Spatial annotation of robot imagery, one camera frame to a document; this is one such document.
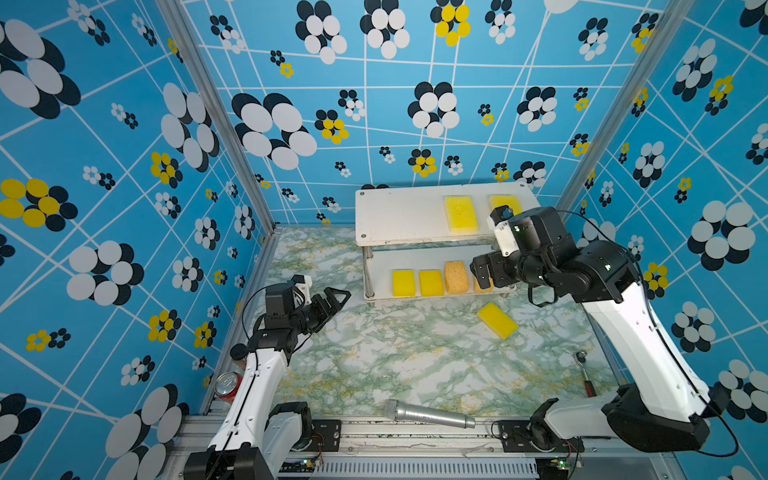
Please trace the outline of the red handled ratchet tool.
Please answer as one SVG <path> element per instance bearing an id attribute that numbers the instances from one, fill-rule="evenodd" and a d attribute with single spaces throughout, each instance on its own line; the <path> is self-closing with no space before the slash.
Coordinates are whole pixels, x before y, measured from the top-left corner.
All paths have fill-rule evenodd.
<path id="1" fill-rule="evenodd" d="M 595 386 L 594 386 L 591 378 L 589 377 L 588 371 L 586 369 L 586 352 L 585 351 L 577 351 L 577 352 L 574 353 L 574 358 L 575 358 L 576 362 L 578 363 L 578 365 L 580 367 L 580 370 L 581 370 L 581 373 L 582 373 L 582 377 L 583 377 L 583 382 L 584 382 L 584 388 L 585 388 L 587 396 L 588 397 L 596 397 L 597 396 L 597 392 L 596 392 Z"/>

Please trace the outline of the yellow sponge front diagonal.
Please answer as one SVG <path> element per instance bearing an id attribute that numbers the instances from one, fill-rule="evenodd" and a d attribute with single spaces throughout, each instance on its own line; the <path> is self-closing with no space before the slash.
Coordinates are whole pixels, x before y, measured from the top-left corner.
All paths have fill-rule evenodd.
<path id="1" fill-rule="evenodd" d="M 444 206 L 451 234 L 470 234 L 478 230 L 477 214 L 470 196 L 448 196 Z"/>

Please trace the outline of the yellow sponge diagonal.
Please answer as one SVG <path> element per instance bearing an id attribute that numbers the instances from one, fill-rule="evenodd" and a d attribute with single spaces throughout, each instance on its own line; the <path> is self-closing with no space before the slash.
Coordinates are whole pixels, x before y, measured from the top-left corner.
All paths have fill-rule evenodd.
<path id="1" fill-rule="evenodd" d="M 451 234 L 470 234 L 478 230 L 477 214 L 470 196 L 448 196 L 444 206 Z"/>
<path id="2" fill-rule="evenodd" d="M 483 306 L 477 316 L 502 340 L 510 337 L 519 328 L 518 324 L 493 302 Z"/>

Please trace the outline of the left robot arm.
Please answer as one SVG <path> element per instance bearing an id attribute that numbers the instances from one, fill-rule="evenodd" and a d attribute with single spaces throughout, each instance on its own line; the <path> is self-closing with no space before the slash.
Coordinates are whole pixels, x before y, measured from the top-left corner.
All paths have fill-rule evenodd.
<path id="1" fill-rule="evenodd" d="M 265 311 L 254 321 L 244 345 L 246 368 L 220 429 L 207 449 L 192 453 L 185 479 L 275 479 L 294 448 L 313 437 L 305 402 L 273 403 L 301 336 L 310 338 L 351 298 L 348 290 L 327 287 L 310 293 L 311 278 L 263 287 Z"/>

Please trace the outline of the brown spice jar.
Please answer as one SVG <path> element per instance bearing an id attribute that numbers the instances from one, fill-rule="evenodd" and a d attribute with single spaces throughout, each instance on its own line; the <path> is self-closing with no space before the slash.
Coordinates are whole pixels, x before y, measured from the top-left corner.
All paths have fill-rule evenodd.
<path id="1" fill-rule="evenodd" d="M 247 363 L 247 357 L 249 355 L 248 347 L 243 343 L 235 344 L 229 351 L 230 358 L 233 362 L 245 365 Z"/>

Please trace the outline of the red soda can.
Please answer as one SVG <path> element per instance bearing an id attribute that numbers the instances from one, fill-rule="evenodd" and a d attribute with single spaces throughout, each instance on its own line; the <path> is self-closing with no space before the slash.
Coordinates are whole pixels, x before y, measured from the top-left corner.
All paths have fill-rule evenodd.
<path id="1" fill-rule="evenodd" d="M 215 397 L 228 404 L 232 404 L 238 394 L 243 377 L 235 371 L 220 374 L 214 384 Z"/>

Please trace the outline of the yellow sponge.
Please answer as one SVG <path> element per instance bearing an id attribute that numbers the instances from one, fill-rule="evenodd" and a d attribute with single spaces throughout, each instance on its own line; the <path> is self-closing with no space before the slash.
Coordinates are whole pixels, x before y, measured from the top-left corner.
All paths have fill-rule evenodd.
<path id="1" fill-rule="evenodd" d="M 524 211 L 520 200 L 514 195 L 491 195 L 490 207 L 492 210 L 507 207 L 512 211 L 513 215 L 518 215 Z"/>
<path id="2" fill-rule="evenodd" d="M 413 270 L 392 271 L 392 294 L 395 298 L 412 298 L 416 295 Z"/>
<path id="3" fill-rule="evenodd" d="M 422 297 L 441 297 L 445 294 L 443 277 L 439 270 L 420 271 L 419 287 Z"/>

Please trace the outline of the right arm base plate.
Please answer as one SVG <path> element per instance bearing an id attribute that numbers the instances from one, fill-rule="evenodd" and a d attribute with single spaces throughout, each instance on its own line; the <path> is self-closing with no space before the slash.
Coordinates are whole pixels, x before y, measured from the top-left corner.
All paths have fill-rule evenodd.
<path id="1" fill-rule="evenodd" d="M 505 453 L 542 453 L 570 454 L 583 453 L 581 439 L 545 440 L 543 446 L 537 445 L 527 420 L 497 420 L 491 424 L 490 434 L 501 442 Z"/>

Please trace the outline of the white two-tier shelf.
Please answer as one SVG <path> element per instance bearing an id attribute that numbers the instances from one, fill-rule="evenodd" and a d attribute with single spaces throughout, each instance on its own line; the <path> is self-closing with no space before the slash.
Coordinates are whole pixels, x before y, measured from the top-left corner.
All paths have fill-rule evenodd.
<path id="1" fill-rule="evenodd" d="M 468 196 L 478 229 L 454 233 L 445 199 Z M 540 205 L 525 183 L 448 185 L 359 190 L 355 196 L 355 240 L 363 250 L 364 297 L 368 302 L 394 300 L 392 272 L 442 272 L 445 264 L 474 257 L 497 247 L 488 225 L 494 196 L 513 196 L 523 210 Z"/>

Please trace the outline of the silver microphone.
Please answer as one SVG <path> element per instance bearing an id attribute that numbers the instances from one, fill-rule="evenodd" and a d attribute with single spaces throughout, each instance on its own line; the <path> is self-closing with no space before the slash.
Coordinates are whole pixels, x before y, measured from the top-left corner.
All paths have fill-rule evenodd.
<path id="1" fill-rule="evenodd" d="M 476 426 L 475 419 L 463 413 L 424 407 L 396 399 L 387 399 L 383 408 L 385 416 L 397 422 L 411 421 L 460 429 L 473 429 Z"/>

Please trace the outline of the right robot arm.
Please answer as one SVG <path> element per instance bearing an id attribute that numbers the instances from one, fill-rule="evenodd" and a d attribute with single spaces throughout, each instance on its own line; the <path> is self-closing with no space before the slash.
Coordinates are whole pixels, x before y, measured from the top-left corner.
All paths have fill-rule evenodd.
<path id="1" fill-rule="evenodd" d="M 708 386 L 683 358 L 629 251 L 603 238 L 578 246 L 552 207 L 513 214 L 501 206 L 488 223 L 498 247 L 473 259 L 478 284 L 546 286 L 555 299 L 571 297 L 597 322 L 632 378 L 613 393 L 545 401 L 529 420 L 532 444 L 549 451 L 574 438 L 617 438 L 646 453 L 701 452 L 707 421 L 722 416 L 729 396 Z"/>

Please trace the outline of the orange sponge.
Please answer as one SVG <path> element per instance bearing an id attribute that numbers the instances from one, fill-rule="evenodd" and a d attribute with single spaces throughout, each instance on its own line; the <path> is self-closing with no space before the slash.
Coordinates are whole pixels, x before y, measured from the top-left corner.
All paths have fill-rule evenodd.
<path id="1" fill-rule="evenodd" d="M 474 280 L 474 292 L 476 294 L 485 294 L 485 293 L 491 293 L 493 291 L 493 283 L 490 283 L 489 287 L 484 288 L 482 287 L 477 280 Z"/>
<path id="2" fill-rule="evenodd" d="M 469 291 L 467 267 L 462 261 L 451 261 L 444 268 L 445 290 L 450 295 L 461 295 Z"/>

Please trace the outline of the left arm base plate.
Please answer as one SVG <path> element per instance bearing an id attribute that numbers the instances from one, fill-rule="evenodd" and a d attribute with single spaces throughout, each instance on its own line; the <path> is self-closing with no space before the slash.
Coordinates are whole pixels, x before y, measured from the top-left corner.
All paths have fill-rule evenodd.
<path id="1" fill-rule="evenodd" d="M 342 434 L 342 421 L 338 419 L 314 420 L 309 443 L 299 452 L 338 452 Z"/>

